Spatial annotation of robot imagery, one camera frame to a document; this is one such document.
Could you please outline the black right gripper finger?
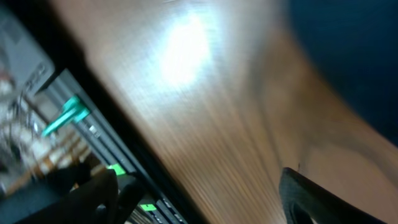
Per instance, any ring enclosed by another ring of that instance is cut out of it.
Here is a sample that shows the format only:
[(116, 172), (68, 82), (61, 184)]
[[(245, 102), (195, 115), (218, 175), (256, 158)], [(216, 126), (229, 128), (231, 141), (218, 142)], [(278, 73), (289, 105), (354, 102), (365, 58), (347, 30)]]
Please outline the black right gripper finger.
[(288, 224), (383, 222), (288, 167), (282, 170), (279, 195)]

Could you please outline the dark blue shorts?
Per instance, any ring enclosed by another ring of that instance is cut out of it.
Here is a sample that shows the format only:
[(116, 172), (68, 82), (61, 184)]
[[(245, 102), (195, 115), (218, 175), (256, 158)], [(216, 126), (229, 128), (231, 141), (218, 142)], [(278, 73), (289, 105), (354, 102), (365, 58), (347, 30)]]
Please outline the dark blue shorts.
[(290, 0), (298, 41), (325, 80), (397, 143), (397, 0)]

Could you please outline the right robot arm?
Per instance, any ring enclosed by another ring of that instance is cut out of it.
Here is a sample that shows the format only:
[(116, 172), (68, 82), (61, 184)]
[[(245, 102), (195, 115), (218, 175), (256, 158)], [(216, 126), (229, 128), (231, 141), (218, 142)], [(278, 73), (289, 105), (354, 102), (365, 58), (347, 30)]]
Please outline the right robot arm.
[[(291, 168), (279, 194), (287, 223), (380, 223)], [(60, 169), (1, 200), (1, 223), (124, 223), (147, 189), (108, 169), (95, 177), (85, 164)]]

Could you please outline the black aluminium mounting rail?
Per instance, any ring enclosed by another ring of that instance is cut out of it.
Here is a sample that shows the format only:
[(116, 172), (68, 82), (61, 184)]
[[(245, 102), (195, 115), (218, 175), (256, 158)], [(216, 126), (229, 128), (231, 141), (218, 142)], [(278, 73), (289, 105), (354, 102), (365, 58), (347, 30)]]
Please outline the black aluminium mounting rail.
[(82, 135), (101, 162), (113, 168), (117, 174), (131, 176), (142, 184), (147, 193), (140, 201), (139, 208), (156, 223), (194, 223), (195, 213), (186, 203), (179, 205), (170, 201), (166, 193), (172, 188), (171, 180), (158, 163), (136, 157), (137, 152), (145, 151), (143, 142), (134, 135), (132, 142), (125, 143), (67, 69), (45, 75), (40, 81), (40, 90), (58, 109), (57, 116), (50, 122), (60, 115), (63, 104), (73, 96), (78, 96), (88, 107), (91, 113), (86, 118), (67, 125), (72, 125)]

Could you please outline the green rail clamp right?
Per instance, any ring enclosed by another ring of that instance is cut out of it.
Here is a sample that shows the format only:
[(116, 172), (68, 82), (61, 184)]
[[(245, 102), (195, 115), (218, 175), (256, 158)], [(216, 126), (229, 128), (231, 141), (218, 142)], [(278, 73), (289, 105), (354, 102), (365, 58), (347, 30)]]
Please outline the green rail clamp right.
[(90, 113), (91, 111), (80, 98), (78, 96), (73, 96), (63, 104), (60, 115), (44, 128), (41, 135), (43, 137), (49, 136), (68, 123), (78, 123)]

